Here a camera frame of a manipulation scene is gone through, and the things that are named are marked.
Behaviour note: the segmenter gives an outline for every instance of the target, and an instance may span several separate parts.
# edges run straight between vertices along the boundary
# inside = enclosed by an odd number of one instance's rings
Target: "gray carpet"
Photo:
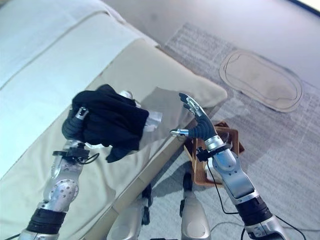
[[[305,94],[297,110],[280,113],[267,108],[220,79],[220,63],[234,49],[191,24],[185,24],[163,47],[194,73],[227,90],[227,101],[214,110],[212,119],[225,120],[239,130],[246,149],[240,156],[244,171],[274,214],[304,229],[308,240],[320,240],[320,90],[303,82]],[[180,239],[179,205],[188,169],[181,148],[152,181],[151,223],[142,227],[139,239]],[[243,223],[239,216],[222,212],[216,189],[195,185],[194,192],[214,228],[211,238],[239,240]],[[220,192],[225,209],[235,211],[225,190],[220,188]],[[292,240],[303,239],[292,228],[286,229]],[[249,239],[246,233],[243,239]]]

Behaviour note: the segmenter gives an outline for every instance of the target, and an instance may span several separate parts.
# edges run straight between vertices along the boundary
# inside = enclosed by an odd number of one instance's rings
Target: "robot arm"
[[[89,111],[81,107],[74,118],[63,124],[69,136],[76,135],[81,129],[83,119]],[[65,219],[71,202],[79,192],[78,180],[83,164],[89,157],[83,142],[68,139],[62,151],[54,151],[54,163],[51,167],[51,178],[47,181],[43,201],[41,201],[19,240],[57,240],[59,230]]]
[[[171,134],[201,138],[206,150],[199,149],[198,158],[212,159],[213,167],[221,175],[223,186],[244,222],[251,239],[289,240],[277,218],[269,211],[249,177],[240,166],[230,149],[218,136],[210,119],[201,106],[190,96],[180,93],[184,107],[189,109],[198,122],[190,130],[173,129]]]

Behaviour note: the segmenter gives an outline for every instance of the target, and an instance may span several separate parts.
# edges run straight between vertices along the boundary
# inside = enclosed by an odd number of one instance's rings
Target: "brown basket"
[[[228,144],[232,144],[231,151],[233,151],[237,156],[239,156],[245,148],[239,142],[239,133],[236,129],[230,129],[226,122],[219,122],[215,125],[215,129],[219,136],[227,134],[227,139],[225,141]],[[205,142],[202,139],[194,138],[193,140],[187,140],[184,143],[184,150],[188,155],[190,161],[192,162],[192,180],[195,184],[200,186],[208,186],[213,187],[214,183],[209,181],[206,176],[206,164],[207,162],[199,161],[197,158],[197,148],[202,147],[202,149],[206,148]],[[215,182],[217,187],[223,187],[221,181],[218,176],[215,176]]]

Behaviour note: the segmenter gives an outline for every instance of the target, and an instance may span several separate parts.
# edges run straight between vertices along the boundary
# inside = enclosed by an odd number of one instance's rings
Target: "black rubber part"
[[[83,141],[82,129],[83,120],[77,117],[68,117],[62,124],[62,134],[66,139]]]
[[[150,223],[150,211],[147,206],[144,207],[141,225],[148,225]]]
[[[213,157],[214,155],[221,153],[227,149],[230,149],[230,145],[224,143],[222,146],[218,147],[217,149],[210,151],[209,154]]]
[[[203,139],[204,141],[218,135],[212,122],[206,115],[196,117],[197,126],[189,130],[190,138]]]
[[[142,197],[148,199],[148,207],[150,207],[153,203],[153,198],[151,196],[152,187],[151,184],[146,186],[146,188],[142,191]]]
[[[181,200],[180,202],[180,211],[179,211],[179,215],[182,218],[182,213],[184,212],[184,208],[185,208],[185,200]]]
[[[64,222],[65,216],[65,212],[37,208],[26,230],[33,233],[57,234]]]
[[[192,191],[192,178],[191,178],[191,173],[186,172],[183,176],[183,190],[184,191]]]
[[[260,196],[235,205],[235,207],[246,226],[261,223],[272,217],[272,213]]]

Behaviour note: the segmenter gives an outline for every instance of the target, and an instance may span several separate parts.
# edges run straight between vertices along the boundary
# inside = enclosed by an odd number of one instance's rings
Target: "white sheet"
[[[14,62],[17,64],[19,62],[20,65],[26,62],[28,64],[15,73],[14,77],[7,81],[0,90],[0,178],[66,109],[76,93],[85,89],[128,44],[139,38],[136,33],[105,14],[102,11],[105,7],[104,3],[96,0],[40,0],[41,7],[48,6],[48,8],[56,9],[56,11],[48,10],[52,14],[55,13],[50,24],[47,20],[40,20],[44,16],[47,17],[46,9],[40,11],[40,8],[30,4],[29,0],[14,0],[12,4],[8,3],[8,8],[18,3],[25,4],[26,8],[21,5],[16,6],[17,9],[13,16],[21,15],[21,19],[27,21],[24,13],[29,17],[30,14],[37,15],[34,16],[34,19],[39,21],[35,26],[36,30],[29,31],[32,34],[39,31],[41,37],[34,37],[27,31],[30,29],[29,24],[34,20],[30,19],[22,27],[19,24],[22,24],[23,21],[3,15],[1,9],[0,36],[13,35],[16,31],[17,37],[13,36],[12,41],[9,41],[8,37],[0,40],[2,47],[5,45],[8,47],[1,52],[1,56],[7,57],[11,52],[15,55],[11,60],[5,61],[6,67],[3,67],[3,62],[1,62],[2,77],[0,79],[3,79],[4,69],[7,77],[12,75],[13,69],[17,69],[11,66],[14,65]],[[86,9],[87,18],[81,21],[78,11],[81,12],[86,6],[91,13]],[[77,17],[67,13],[67,8],[68,12],[74,13]],[[68,24],[62,24],[58,16]],[[4,22],[10,26],[10,29],[4,29]],[[39,48],[31,46],[31,43],[39,43]],[[36,58],[31,62],[30,60],[33,59],[31,56],[34,57],[35,54],[30,48],[37,51]],[[39,55],[38,52],[42,49],[45,51]]]
[[[99,0],[8,2],[0,10],[0,88],[68,30],[99,12],[125,22]]]

